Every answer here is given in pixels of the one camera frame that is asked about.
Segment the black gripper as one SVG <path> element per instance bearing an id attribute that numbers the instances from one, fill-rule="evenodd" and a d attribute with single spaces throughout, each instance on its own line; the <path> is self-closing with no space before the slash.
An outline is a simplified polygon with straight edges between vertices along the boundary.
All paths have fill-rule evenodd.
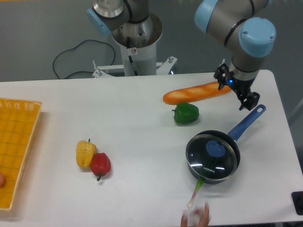
<path id="1" fill-rule="evenodd" d="M 238 94 L 237 97 L 241 103 L 240 111 L 243 109 L 251 111 L 258 104 L 260 94 L 250 91 L 250 87 L 255 80 L 255 72 L 230 71 L 227 64 L 222 63 L 216 69 L 214 78 L 218 82 L 218 90 L 228 86 Z"/>

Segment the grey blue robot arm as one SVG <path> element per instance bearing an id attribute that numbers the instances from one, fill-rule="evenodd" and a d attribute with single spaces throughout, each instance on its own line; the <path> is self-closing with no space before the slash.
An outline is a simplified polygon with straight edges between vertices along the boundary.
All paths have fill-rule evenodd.
<path id="1" fill-rule="evenodd" d="M 241 109 L 257 105 L 260 96 L 250 88 L 276 39 L 275 26 L 255 16 L 268 4 L 267 0 L 204 0 L 195 12 L 196 26 L 232 52 L 231 63 L 222 63 L 214 78 L 219 89 L 229 87 L 236 94 Z M 101 34 L 111 35 L 120 46 L 126 76 L 170 70 L 167 63 L 156 66 L 162 23 L 149 11 L 148 1 L 97 0 L 87 15 Z"/>

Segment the person's hand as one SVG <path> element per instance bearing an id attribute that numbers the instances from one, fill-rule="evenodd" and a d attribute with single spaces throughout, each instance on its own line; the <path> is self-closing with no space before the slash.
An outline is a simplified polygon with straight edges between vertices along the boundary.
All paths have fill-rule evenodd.
<path id="1" fill-rule="evenodd" d="M 210 208 L 206 202 L 204 207 L 196 207 L 194 210 L 183 212 L 181 227 L 207 227 L 210 222 Z"/>

